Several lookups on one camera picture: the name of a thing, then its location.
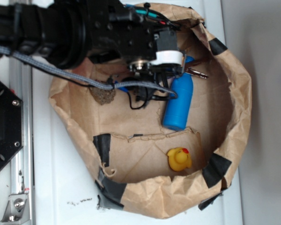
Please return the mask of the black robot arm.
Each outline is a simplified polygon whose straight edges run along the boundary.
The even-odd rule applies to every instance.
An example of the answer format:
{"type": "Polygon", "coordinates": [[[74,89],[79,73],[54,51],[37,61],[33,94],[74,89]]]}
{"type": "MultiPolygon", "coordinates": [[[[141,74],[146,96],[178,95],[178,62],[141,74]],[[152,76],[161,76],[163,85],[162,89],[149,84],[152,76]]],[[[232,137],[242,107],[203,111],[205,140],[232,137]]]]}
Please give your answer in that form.
{"type": "Polygon", "coordinates": [[[0,47],[8,55],[41,56],[60,69],[124,64],[142,75],[179,77],[183,53],[180,26],[146,3],[118,0],[56,0],[47,8],[0,5],[0,47]]]}

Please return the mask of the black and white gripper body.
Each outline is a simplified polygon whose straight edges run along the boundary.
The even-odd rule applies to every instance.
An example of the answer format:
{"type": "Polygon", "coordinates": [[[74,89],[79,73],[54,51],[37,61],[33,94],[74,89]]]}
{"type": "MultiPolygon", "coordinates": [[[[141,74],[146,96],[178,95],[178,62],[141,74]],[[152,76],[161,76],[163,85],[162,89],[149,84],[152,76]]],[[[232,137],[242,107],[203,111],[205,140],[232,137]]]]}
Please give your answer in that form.
{"type": "Polygon", "coordinates": [[[126,64],[145,76],[181,75],[184,54],[177,45],[181,26],[150,7],[119,0],[88,1],[90,61],[126,64]]]}

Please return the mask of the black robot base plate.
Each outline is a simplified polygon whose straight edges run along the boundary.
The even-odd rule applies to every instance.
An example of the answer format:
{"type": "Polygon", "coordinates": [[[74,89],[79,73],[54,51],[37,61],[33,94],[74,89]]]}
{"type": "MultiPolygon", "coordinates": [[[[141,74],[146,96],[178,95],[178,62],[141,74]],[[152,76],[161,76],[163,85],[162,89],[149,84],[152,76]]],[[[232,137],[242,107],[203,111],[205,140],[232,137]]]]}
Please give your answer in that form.
{"type": "Polygon", "coordinates": [[[0,81],[0,172],[22,146],[22,100],[0,81]]]}

